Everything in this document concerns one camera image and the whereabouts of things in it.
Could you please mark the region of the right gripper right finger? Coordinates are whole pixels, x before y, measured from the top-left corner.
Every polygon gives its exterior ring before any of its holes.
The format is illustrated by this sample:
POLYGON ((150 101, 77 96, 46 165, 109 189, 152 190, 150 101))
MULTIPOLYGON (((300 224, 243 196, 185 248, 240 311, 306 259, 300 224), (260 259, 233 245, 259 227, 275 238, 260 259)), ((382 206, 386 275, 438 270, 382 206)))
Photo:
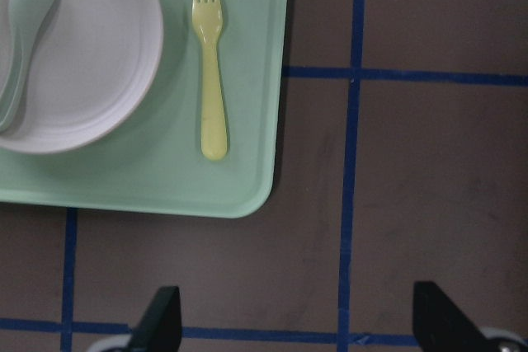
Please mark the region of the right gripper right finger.
POLYGON ((417 281, 412 333, 422 351, 489 351, 482 332, 432 281, 417 281))

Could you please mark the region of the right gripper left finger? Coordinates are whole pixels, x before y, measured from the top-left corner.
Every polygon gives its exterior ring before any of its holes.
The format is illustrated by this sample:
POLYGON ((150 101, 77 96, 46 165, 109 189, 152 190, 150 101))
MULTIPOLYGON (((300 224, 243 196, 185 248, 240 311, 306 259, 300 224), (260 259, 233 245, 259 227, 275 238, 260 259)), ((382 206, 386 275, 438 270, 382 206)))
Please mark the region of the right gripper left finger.
POLYGON ((176 352, 182 342, 182 310, 177 286, 161 287, 139 324, 133 330, 126 351, 176 352))

